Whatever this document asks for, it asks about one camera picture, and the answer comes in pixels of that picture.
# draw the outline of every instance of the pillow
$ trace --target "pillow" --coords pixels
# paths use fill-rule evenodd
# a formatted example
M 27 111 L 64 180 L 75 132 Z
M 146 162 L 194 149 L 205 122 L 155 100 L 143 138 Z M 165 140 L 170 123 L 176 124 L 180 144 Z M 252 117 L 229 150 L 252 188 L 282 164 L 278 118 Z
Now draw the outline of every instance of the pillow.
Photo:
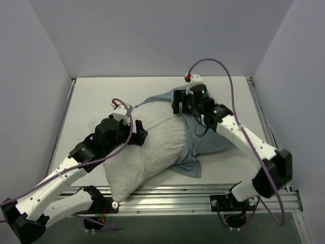
M 146 179 L 175 163 L 186 137 L 184 123 L 173 114 L 170 103 L 147 103 L 132 110 L 133 120 L 142 121 L 148 136 L 142 146 L 127 145 L 104 163 L 113 200 L 124 201 Z

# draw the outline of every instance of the white wall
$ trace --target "white wall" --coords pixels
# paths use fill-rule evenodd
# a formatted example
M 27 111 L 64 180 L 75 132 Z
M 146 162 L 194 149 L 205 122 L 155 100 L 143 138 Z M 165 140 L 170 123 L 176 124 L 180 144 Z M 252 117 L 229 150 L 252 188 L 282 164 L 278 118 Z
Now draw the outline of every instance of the white wall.
M 312 243 L 325 239 L 325 1 L 295 0 L 254 84 L 275 139 L 294 157 Z
M 293 0 L 29 0 L 72 77 L 253 75 Z M 224 75 L 215 64 L 203 75 Z
M 0 201 L 45 176 L 70 86 L 29 2 L 0 1 Z M 0 243 L 19 243 L 7 224 Z

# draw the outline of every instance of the white platform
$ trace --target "white platform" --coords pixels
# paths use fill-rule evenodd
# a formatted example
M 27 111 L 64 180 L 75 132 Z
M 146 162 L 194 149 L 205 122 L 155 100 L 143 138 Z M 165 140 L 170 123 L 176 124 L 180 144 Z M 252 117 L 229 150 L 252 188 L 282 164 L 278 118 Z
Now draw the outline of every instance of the white platform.
M 246 78 L 233 77 L 233 82 L 239 119 L 261 139 L 265 139 Z M 231 108 L 230 84 L 227 77 L 204 77 L 204 83 L 218 103 Z M 182 85 L 186 85 L 182 77 L 78 78 L 52 167 L 57 167 L 75 145 L 90 134 L 88 123 L 91 119 L 112 113 L 112 98 L 120 98 L 126 103 L 137 105 L 149 96 Z M 202 164 L 201 178 L 191 178 L 167 169 L 147 180 L 143 186 L 155 188 L 235 184 L 252 178 L 257 172 L 249 159 L 237 149 L 198 158 Z M 88 185 L 108 186 L 102 165 L 73 184 L 75 187 Z

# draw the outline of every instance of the purple wire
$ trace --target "purple wire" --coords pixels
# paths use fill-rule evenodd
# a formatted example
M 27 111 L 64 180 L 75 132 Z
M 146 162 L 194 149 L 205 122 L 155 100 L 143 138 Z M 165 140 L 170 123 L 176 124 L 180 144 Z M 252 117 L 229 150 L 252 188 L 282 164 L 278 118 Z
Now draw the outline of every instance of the purple wire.
M 120 99 L 118 99 L 118 98 L 113 98 L 112 102 L 114 102 L 114 101 L 117 101 L 117 102 L 121 103 L 121 104 L 126 108 L 127 113 L 128 113 L 128 115 L 129 115 L 129 117 L 130 117 L 130 133 L 129 133 L 129 135 L 128 135 L 128 138 L 127 138 L 126 142 L 125 142 L 125 143 L 124 143 L 124 144 L 123 144 L 123 145 L 122 145 L 122 146 L 121 146 L 117 151 L 115 151 L 114 153 L 107 155 L 105 158 L 97 159 L 97 160 L 94 160 L 94 161 L 91 161 L 91 162 L 88 162 L 88 163 L 84 163 L 84 164 L 82 164 L 82 166 L 88 166 L 88 165 L 92 165 L 92 164 L 102 163 L 102 162 L 104 162 L 105 160 L 114 157 L 115 155 L 117 155 L 120 151 L 122 151 L 122 150 L 126 147 L 126 145 L 128 144 L 128 142 L 130 141 L 130 139 L 131 139 L 131 137 L 132 137 L 132 132 L 133 132 L 133 119 L 132 119 L 131 111 L 129 110 L 129 108 L 127 107 L 127 105 L 126 105 L 122 100 L 120 100 Z M 69 172 L 69 171 L 71 171 L 71 170 L 74 170 L 74 169 L 80 168 L 80 166 L 81 166 L 81 165 L 76 165 L 76 166 L 73 166 L 73 167 L 67 168 L 67 169 L 61 171 L 60 174 L 64 174 L 64 173 L 67 173 L 67 172 Z M 5 201 L 5 202 L 3 202 L 3 203 L 0 203 L 0 207 L 3 207 L 3 206 L 5 206 L 5 205 L 7 205 L 7 204 L 9 204 L 9 203 L 12 203 L 12 202 L 16 201 L 16 200 L 19 199 L 19 198 L 22 198 L 22 197 L 24 197 L 24 196 L 26 196 L 26 195 L 32 193 L 33 191 L 37 190 L 38 188 L 44 186 L 44 185 L 47 184 L 48 182 L 50 182 L 50 181 L 52 181 L 52 180 L 54 180 L 54 179 L 56 179 L 56 178 L 58 178 L 58 177 L 59 177 L 59 174 L 56 174 L 56 175 L 54 175 L 54 176 L 48 178 L 48 179 L 45 180 L 44 182 L 42 182 L 42 183 L 38 184 L 37 186 L 35 186 L 35 187 L 34 187 L 33 189 L 31 189 L 30 191 L 28 191 L 28 192 L 26 192 L 26 193 L 23 193 L 23 194 L 21 194 L 21 195 L 18 196 L 18 197 L 15 197 L 15 198 L 12 198 L 12 199 L 10 199 L 10 200 L 7 200 L 7 201 Z
M 216 60 L 216 59 L 214 59 L 214 58 L 203 58 L 203 59 L 197 61 L 194 65 L 192 65 L 192 67 L 191 67 L 191 68 L 189 69 L 189 71 L 188 71 L 188 74 L 191 73 L 192 69 L 193 69 L 196 65 L 198 65 L 199 63 L 201 63 L 201 62 L 203 62 L 203 61 L 206 61 L 206 60 L 214 61 L 214 62 L 220 64 L 220 65 L 223 67 L 223 69 L 225 70 L 225 72 L 227 73 L 227 76 L 228 76 L 228 78 L 229 78 L 229 82 L 230 82 L 230 88 L 231 88 L 231 96 L 232 96 L 232 108 L 233 108 L 233 113 L 234 113 L 235 121 L 236 121 L 237 125 L 240 127 L 240 124 L 241 124 L 241 123 L 239 122 L 239 119 L 238 119 L 238 116 L 237 116 L 237 112 L 236 112 L 236 108 L 235 108 L 234 84 L 233 84 L 232 77 L 231 77 L 231 75 L 230 75 L 228 69 L 226 68 L 226 66 L 224 66 L 224 64 L 223 64 L 222 62 L 220 62 L 220 61 L 218 61 L 218 60 Z M 260 198 L 260 196 L 258 196 L 258 199 L 259 199 L 259 201 L 261 201 L 261 203 L 263 204 L 263 206 L 265 207 L 265 209 L 269 212 L 269 214 L 274 218 L 274 220 L 275 220 L 279 225 L 282 226 L 282 225 L 284 225 L 284 206 L 283 206 L 283 202 L 282 202 L 282 200 L 281 200 L 280 194 L 279 194 L 279 192 L 278 192 L 278 190 L 277 190 L 277 188 L 276 188 L 276 186 L 275 186 L 275 184 L 274 184 L 274 182 L 273 182 L 273 180 L 272 180 L 272 177 L 270 176 L 270 173 L 268 172 L 268 169 L 266 168 L 266 166 L 265 166 L 263 160 L 262 160 L 262 159 L 260 158 L 260 156 L 258 155 L 258 152 L 256 151 L 256 149 L 255 149 L 255 147 L 254 147 L 252 141 L 249 139 L 249 136 L 247 135 L 245 129 L 244 129 L 243 127 L 240 127 L 240 129 L 241 129 L 241 131 L 243 132 L 243 134 L 244 134 L 244 136 L 245 136 L 245 138 L 246 138 L 248 144 L 249 144 L 250 147 L 252 148 L 252 150 L 253 150 L 255 156 L 257 157 L 259 163 L 261 164 L 261 167 L 263 168 L 264 173 L 265 173 L 265 175 L 267 176 L 267 178 L 268 178 L 268 180 L 269 180 L 269 182 L 270 182 L 270 184 L 271 184 L 271 186 L 272 186 L 272 189 L 273 189 L 273 191 L 274 191 L 274 194 L 275 194 L 276 198 L 278 199 L 278 202 L 279 202 L 279 205 L 280 205 L 280 209 L 281 209 L 281 220 L 278 220 L 278 219 L 275 217 L 275 215 L 274 215 L 274 214 L 272 213 L 272 211 L 267 207 L 267 205 L 266 205 L 266 204 L 264 203 L 264 201 Z
M 81 216 L 81 215 L 72 215 L 72 216 L 77 217 L 77 218 L 81 218 L 81 219 L 84 219 L 84 220 L 88 220 L 88 221 L 91 221 L 91 222 L 94 222 L 95 224 L 98 224 L 98 225 L 104 226 L 104 227 L 109 228 L 109 229 L 111 229 L 111 230 L 113 230 L 113 231 L 118 231 L 118 229 L 116 229 L 116 228 L 114 228 L 114 227 L 112 227 L 112 226 L 109 226 L 109 225 L 107 225 L 107 224 L 103 224 L 103 223 L 101 223 L 101 222 L 99 222 L 99 221 L 93 220 L 93 219 L 88 218 L 88 217 L 86 217 L 86 216 Z

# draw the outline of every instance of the purple cable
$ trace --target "purple cable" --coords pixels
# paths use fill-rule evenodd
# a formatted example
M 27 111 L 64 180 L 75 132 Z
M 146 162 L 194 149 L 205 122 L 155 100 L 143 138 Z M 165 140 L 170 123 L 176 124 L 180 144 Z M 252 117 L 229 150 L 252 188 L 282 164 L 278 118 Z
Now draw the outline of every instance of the purple cable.
M 128 113 L 128 115 L 129 115 L 129 117 L 130 117 L 130 133 L 129 133 L 129 135 L 128 135 L 128 138 L 127 138 L 126 142 L 125 142 L 125 143 L 124 143 L 124 144 L 123 144 L 123 145 L 122 145 L 122 146 L 121 146 L 121 147 L 120 147 L 116 152 L 107 155 L 105 158 L 97 159 L 97 160 L 94 160 L 94 161 L 91 161 L 91 162 L 88 162 L 88 163 L 84 163 L 84 164 L 82 164 L 82 166 L 88 166 L 88 165 L 92 165 L 92 164 L 102 163 L 102 162 L 104 162 L 105 160 L 114 157 L 115 155 L 117 155 L 120 151 L 122 151 L 122 150 L 126 147 L 126 145 L 128 144 L 128 142 L 130 141 L 130 139 L 131 139 L 131 137 L 132 137 L 132 132 L 133 132 L 133 119 L 132 119 L 131 111 L 129 110 L 129 108 L 127 107 L 127 105 L 126 105 L 122 100 L 120 100 L 120 99 L 118 99 L 118 98 L 114 98 L 114 99 L 112 100 L 112 102 L 114 102 L 114 101 L 117 101 L 117 102 L 121 103 L 121 104 L 126 108 L 127 113 Z M 67 173 L 67 172 L 69 172 L 69 171 L 71 171 L 71 170 L 74 170 L 74 169 L 77 169 L 77 168 L 80 168 L 80 165 L 76 165 L 76 166 L 70 167 L 70 168 L 68 168 L 68 169 L 65 169 L 65 170 L 61 171 L 60 174 Z M 42 183 L 38 184 L 37 186 L 35 186 L 35 187 L 34 187 L 33 189 L 31 189 L 30 191 L 28 191 L 28 192 L 26 192 L 26 193 L 24 193 L 24 194 L 21 194 L 21 195 L 18 196 L 18 197 L 15 197 L 15 198 L 12 198 L 12 199 L 10 199 L 10 200 L 8 200 L 8 201 L 5 201 L 5 202 L 3 202 L 3 203 L 0 203 L 0 207 L 3 207 L 3 206 L 5 206 L 5 205 L 7 205 L 7 204 L 9 204 L 9 203 L 11 203 L 11 202 L 16 201 L 16 200 L 19 199 L 19 198 L 22 198 L 22 197 L 24 197 L 24 196 L 26 196 L 26 195 L 32 193 L 33 191 L 37 190 L 38 188 L 44 186 L 44 185 L 47 184 L 48 182 L 50 182 L 50 181 L 52 181 L 52 180 L 54 180 L 54 179 L 56 179 L 56 178 L 58 178 L 58 177 L 59 177 L 59 175 L 56 174 L 56 175 L 54 175 L 54 176 L 48 178 L 48 179 L 45 180 L 44 182 L 42 182 Z
M 118 231 L 118 229 L 116 229 L 116 228 L 114 228 L 112 226 L 109 226 L 107 224 L 103 224 L 103 223 L 101 223 L 99 221 L 93 220 L 93 219 L 88 218 L 88 217 L 85 217 L 85 216 L 81 216 L 81 215 L 72 215 L 72 216 L 77 217 L 77 218 L 81 218 L 81 219 L 84 219 L 84 220 L 88 220 L 88 221 L 91 221 L 91 222 L 94 222 L 95 224 L 104 226 L 104 227 L 109 228 L 110 230 L 113 230 L 113 231 Z
M 220 65 L 223 67 L 223 69 L 225 70 L 225 72 L 227 73 L 227 76 L 228 76 L 228 78 L 229 78 L 229 82 L 230 82 L 230 88 L 231 88 L 231 96 L 232 96 L 232 108 L 233 108 L 233 113 L 234 113 L 234 117 L 235 117 L 236 123 L 237 123 L 237 125 L 240 127 L 240 124 L 241 124 L 241 123 L 239 122 L 239 119 L 238 119 L 238 116 L 237 116 L 237 112 L 236 112 L 236 108 L 235 108 L 235 96 L 234 96 L 234 84 L 233 84 L 233 80 L 232 80 L 232 77 L 231 77 L 231 75 L 230 75 L 228 69 L 224 66 L 224 64 L 223 64 L 222 62 L 220 62 L 220 61 L 214 59 L 214 58 L 204 58 L 204 59 L 201 59 L 201 60 L 197 61 L 194 65 L 192 65 L 192 67 L 191 67 L 191 68 L 189 69 L 189 71 L 188 71 L 188 74 L 191 73 L 192 69 L 193 69 L 196 65 L 198 65 L 199 63 L 201 63 L 201 62 L 203 62 L 203 61 L 206 61 L 206 60 L 214 61 L 214 62 L 220 64 Z M 263 168 L 264 173 L 265 173 L 265 175 L 267 176 L 267 178 L 268 178 L 268 180 L 269 180 L 269 182 L 270 182 L 270 184 L 271 184 L 271 186 L 272 186 L 272 189 L 273 189 L 273 191 L 274 191 L 274 194 L 275 194 L 276 198 L 278 199 L 278 202 L 279 202 L 279 205 L 280 205 L 280 209 L 281 209 L 281 221 L 278 220 L 278 219 L 275 217 L 275 215 L 274 215 L 274 214 L 272 213 L 272 211 L 267 207 L 267 205 L 266 205 L 266 204 L 264 203 L 264 201 L 260 198 L 260 196 L 258 196 L 258 199 L 259 199 L 259 201 L 261 201 L 261 203 L 263 204 L 263 206 L 265 207 L 265 209 L 269 212 L 269 214 L 274 218 L 274 220 L 275 220 L 279 225 L 282 226 L 282 225 L 284 225 L 284 206 L 283 206 L 283 202 L 282 202 L 282 200 L 281 200 L 280 194 L 279 194 L 279 192 L 278 192 L 278 190 L 277 190 L 277 188 L 276 188 L 276 186 L 275 186 L 275 184 L 274 184 L 274 182 L 273 182 L 273 180 L 272 180 L 272 177 L 270 176 L 270 173 L 268 172 L 268 169 L 266 168 L 266 166 L 265 166 L 263 160 L 262 160 L 262 159 L 260 158 L 260 156 L 258 155 L 258 152 L 256 151 L 256 149 L 255 149 L 255 147 L 254 147 L 252 141 L 249 139 L 249 136 L 247 135 L 245 129 L 244 129 L 243 127 L 240 127 L 240 129 L 241 129 L 241 131 L 243 132 L 243 134 L 244 134 L 244 136 L 245 136 L 245 138 L 246 138 L 248 144 L 249 144 L 250 147 L 252 148 L 252 150 L 253 150 L 255 156 L 257 157 L 259 163 L 261 164 L 261 167 Z

